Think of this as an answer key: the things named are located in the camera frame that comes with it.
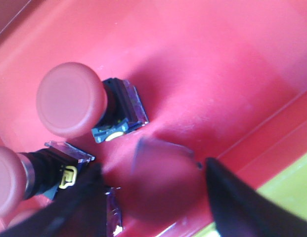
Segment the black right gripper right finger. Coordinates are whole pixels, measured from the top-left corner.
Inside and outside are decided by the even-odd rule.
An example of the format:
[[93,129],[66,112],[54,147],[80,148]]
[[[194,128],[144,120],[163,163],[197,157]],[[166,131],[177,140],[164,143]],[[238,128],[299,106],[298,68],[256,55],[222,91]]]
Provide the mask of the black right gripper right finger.
[[222,237],[307,237],[307,221],[267,200],[216,158],[207,158],[211,213]]

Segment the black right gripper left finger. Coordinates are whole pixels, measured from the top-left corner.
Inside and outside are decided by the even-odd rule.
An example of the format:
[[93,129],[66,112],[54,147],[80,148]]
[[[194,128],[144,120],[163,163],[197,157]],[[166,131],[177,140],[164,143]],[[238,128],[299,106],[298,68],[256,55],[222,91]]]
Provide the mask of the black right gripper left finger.
[[0,237],[104,237],[105,193],[101,165],[92,164],[52,204],[0,232]]

